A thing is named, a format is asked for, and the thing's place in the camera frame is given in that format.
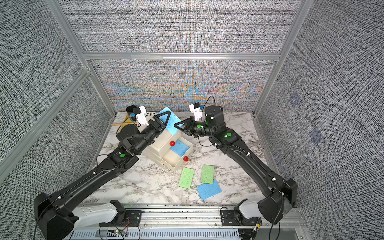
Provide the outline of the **blue sponge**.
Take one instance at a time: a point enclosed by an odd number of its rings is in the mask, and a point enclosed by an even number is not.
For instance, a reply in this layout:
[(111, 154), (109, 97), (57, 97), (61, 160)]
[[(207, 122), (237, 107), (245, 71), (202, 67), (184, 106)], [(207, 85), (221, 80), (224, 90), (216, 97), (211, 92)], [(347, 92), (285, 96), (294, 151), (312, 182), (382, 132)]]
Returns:
[(171, 135), (175, 135), (178, 132), (178, 129), (175, 128), (174, 125), (176, 123), (181, 122), (181, 120), (171, 111), (171, 109), (169, 107), (165, 107), (160, 112), (158, 112), (158, 114), (162, 114), (162, 113), (167, 112), (167, 111), (169, 111), (171, 113), (171, 115), (170, 115), (170, 118), (168, 120), (168, 124), (167, 124), (166, 130)]
[(175, 143), (175, 146), (171, 147), (171, 150), (180, 157), (183, 157), (190, 147), (179, 140), (177, 140)]
[(197, 190), (203, 201), (222, 192), (216, 180), (213, 181), (213, 184), (202, 184), (197, 186)]

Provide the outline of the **white three-drawer cabinet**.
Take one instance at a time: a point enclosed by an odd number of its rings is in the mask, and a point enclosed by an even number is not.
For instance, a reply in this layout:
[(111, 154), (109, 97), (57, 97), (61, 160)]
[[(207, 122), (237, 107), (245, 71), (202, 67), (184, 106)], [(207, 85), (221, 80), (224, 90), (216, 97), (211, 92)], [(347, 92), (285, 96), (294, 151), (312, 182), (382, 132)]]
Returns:
[(171, 135), (165, 129), (163, 133), (155, 139), (155, 142), (143, 151), (143, 155), (161, 168), (167, 169), (162, 164), (161, 158), (171, 148), (170, 142), (176, 142), (180, 137), (181, 132), (179, 130), (175, 135)]

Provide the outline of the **blue sponge front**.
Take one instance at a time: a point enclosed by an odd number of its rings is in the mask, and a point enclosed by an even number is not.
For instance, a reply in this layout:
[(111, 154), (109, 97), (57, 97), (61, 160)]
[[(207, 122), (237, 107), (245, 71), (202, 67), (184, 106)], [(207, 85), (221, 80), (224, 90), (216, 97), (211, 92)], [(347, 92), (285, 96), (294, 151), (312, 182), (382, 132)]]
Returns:
[(197, 186), (197, 190), (203, 201), (222, 192), (216, 180), (213, 181), (213, 184), (202, 184)]

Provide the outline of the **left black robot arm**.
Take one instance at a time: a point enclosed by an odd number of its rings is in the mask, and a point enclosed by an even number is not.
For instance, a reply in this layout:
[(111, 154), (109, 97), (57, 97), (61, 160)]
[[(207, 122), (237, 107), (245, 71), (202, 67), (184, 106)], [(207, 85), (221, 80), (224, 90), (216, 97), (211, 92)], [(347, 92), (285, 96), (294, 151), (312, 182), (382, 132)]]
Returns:
[(35, 229), (40, 230), (46, 240), (64, 239), (79, 220), (74, 209), (98, 188), (129, 170), (144, 149), (163, 133), (170, 118), (170, 111), (154, 115), (142, 131), (134, 124), (124, 126), (117, 133), (118, 147), (95, 168), (52, 194), (36, 196)]

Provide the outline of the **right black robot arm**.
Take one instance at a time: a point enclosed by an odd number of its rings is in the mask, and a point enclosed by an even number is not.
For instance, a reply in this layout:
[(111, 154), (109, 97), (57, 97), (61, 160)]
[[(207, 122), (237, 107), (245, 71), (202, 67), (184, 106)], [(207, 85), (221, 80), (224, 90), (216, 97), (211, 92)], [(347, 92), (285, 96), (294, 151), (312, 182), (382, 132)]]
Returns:
[(298, 185), (293, 179), (284, 179), (264, 164), (247, 146), (242, 137), (226, 126), (223, 107), (209, 106), (204, 112), (205, 121), (190, 117), (174, 124), (183, 133), (208, 137), (213, 146), (233, 159), (257, 184), (263, 200), (257, 202), (261, 215), (276, 225), (295, 206)]

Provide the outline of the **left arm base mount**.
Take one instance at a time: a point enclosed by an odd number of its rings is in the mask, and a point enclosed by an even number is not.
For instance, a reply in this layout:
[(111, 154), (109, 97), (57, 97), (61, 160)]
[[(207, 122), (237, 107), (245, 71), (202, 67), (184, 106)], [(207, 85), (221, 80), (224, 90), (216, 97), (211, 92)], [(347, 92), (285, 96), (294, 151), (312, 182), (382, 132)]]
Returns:
[(118, 200), (111, 200), (112, 210), (116, 211), (113, 217), (99, 223), (99, 227), (138, 227), (142, 219), (141, 210), (127, 210)]

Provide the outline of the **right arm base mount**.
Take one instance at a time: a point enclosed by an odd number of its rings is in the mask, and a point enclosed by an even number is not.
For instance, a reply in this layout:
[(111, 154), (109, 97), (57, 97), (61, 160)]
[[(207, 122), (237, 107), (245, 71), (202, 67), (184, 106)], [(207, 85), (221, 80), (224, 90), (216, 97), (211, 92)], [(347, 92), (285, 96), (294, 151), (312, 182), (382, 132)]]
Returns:
[(249, 203), (248, 199), (243, 199), (239, 204), (237, 204), (232, 210), (228, 207), (220, 208), (220, 217), (222, 221), (222, 226), (256, 226), (259, 224), (263, 225), (262, 218), (260, 216), (256, 217), (246, 217), (240, 210), (240, 206)]

